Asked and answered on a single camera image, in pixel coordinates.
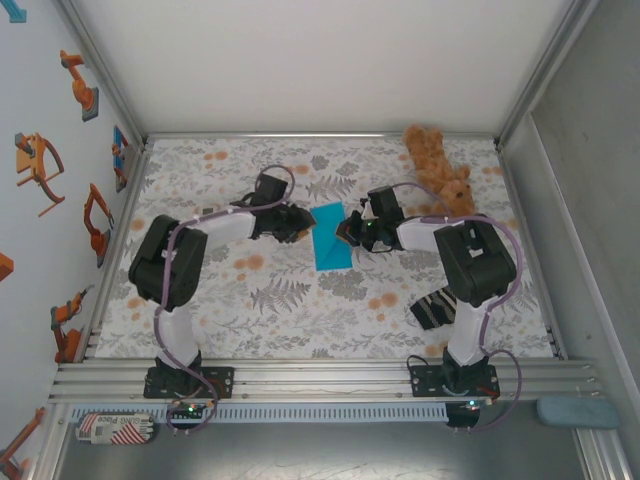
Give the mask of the turquoise cloth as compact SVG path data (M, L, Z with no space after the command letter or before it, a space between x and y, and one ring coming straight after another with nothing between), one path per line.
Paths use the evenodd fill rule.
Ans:
M350 269L353 267L351 249L337 235L339 224L346 219L341 202L311 209L316 221L312 229L315 267L317 271Z

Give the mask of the floral patterned table mat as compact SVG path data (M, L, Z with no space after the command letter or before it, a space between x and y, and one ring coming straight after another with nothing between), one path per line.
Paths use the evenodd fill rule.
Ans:
M123 258L113 281L95 353L152 358L154 305L140 298L128 271L152 220L185 219L220 209L254 186L261 170L294 176L293 201L311 208L341 202L346 211L390 184L410 215L429 197L398 139L163 139L149 150ZM410 311L444 286L437 255L356 250L350 269L317 271L313 243L245 240L205 255L190 319L207 358L401 358L438 356L451 329L423 330Z

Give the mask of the brown teddy bear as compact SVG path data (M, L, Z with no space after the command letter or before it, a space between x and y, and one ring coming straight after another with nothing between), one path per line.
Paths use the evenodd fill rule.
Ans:
M403 142L411 157L418 183L433 192L438 199L430 207L433 214L449 213L452 217L477 213L469 181L468 165L454 167L447 159L442 132L410 125Z

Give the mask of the black white striped sock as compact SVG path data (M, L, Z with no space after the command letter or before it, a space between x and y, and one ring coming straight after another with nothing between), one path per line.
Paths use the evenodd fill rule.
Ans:
M410 311L423 330L432 330L455 321L457 299L449 286L418 299Z

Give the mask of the red white patterned packet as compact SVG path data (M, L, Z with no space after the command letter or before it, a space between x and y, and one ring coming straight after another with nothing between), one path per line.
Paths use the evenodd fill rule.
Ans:
M75 429L76 439L91 445L142 445L155 435L156 424L146 413L86 414Z

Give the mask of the blue-grey oval pad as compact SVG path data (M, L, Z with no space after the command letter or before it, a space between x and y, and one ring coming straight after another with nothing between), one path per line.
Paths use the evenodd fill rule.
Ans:
M543 397L536 403L537 414L547 426L571 429L613 430L619 426L615 406L604 399Z

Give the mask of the aluminium frame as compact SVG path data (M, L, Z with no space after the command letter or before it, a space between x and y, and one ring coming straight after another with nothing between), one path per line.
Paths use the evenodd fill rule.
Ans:
M47 405L51 411L42 456L33 480L55 480L62 474L69 449L66 430L83 410L106 407L145 408L142 376L147 359L109 360L94 355L93 342L112 290L117 263L109 260L100 286L89 330L80 341L74 363L60 368L54 378ZM366 434L354 418L344 420L353 442L339 446L335 435L321 433L308 445L286 439L270 439L264 449L247 443L238 450L222 445L203 453L188 453L180 468L193 467L196 478L205 477L211 466L221 478L249 477L258 469L264 478L331 480L371 478L500 478L539 480L577 476L584 480L630 480L631 468L620 436L615 430L577 429L569 443L558 433L538 424L533 401L544 394L608 399L613 395L612 372L602 360L577 358L581 341L557 329L555 339L564 353L561 360L526 358L518 366L525 384L521 395L505 389L505 400L515 404L512 416L492 429L492 440L475 440L436 426L421 426L414 415L406 422L409 440L393 440L389 446L365 446ZM273 409L286 420L292 409L319 411L324 406L359 405L365 412L380 407L414 403L405 363L400 359L263 359L238 360L234 394L224 402L241 420L257 410ZM577 471L571 461L580 465Z

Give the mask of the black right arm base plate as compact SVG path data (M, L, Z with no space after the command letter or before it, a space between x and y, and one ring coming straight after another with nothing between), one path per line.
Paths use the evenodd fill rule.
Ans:
M489 365L478 380L462 389L451 389L445 383L441 365L414 365L409 368L412 395L414 397L500 397L496 368Z

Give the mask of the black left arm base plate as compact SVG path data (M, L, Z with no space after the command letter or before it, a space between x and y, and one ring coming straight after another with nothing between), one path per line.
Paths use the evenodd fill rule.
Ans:
M232 367L203 367L200 375L214 388L219 399L232 396L235 371ZM184 370L151 367L144 379L146 399L204 399L211 391L199 378Z

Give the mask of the blue orange wall sticker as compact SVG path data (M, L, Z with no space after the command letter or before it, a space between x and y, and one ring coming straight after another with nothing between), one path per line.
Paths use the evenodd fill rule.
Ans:
M129 173L127 155L129 153L129 142L120 128L115 125L113 128L111 154L113 160L113 171L115 174L115 189L117 193L124 190L128 183Z

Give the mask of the orange grey gripper wall sticker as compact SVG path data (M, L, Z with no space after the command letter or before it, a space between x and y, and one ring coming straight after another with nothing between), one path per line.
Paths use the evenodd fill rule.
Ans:
M27 176L19 180L16 185L21 187L29 182L34 182L50 201L50 205L38 213L41 218L53 208L63 203L65 196L57 195L51 189L49 183L65 172L63 161L53 144L39 133L25 135L16 133L14 137L16 147L16 172L27 173ZM45 165L45 157L49 155L55 165L56 171L48 174Z

